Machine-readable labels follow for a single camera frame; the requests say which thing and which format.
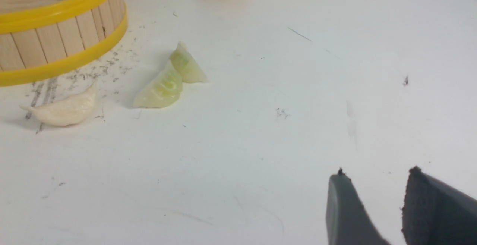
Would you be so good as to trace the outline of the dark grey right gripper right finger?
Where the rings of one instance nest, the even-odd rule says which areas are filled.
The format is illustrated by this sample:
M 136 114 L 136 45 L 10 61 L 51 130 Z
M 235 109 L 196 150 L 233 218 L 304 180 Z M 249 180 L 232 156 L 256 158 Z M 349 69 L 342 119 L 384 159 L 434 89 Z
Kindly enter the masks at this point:
M 408 245 L 475 245 L 477 201 L 413 167 L 404 196 L 402 233 Z

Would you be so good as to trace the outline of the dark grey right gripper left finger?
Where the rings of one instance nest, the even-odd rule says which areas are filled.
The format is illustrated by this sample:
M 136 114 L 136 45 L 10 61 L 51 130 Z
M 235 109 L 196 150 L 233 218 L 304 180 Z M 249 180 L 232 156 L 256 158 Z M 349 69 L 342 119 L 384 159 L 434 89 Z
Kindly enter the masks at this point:
M 329 245 L 388 245 L 377 231 L 353 186 L 340 168 L 329 177 L 326 206 Z

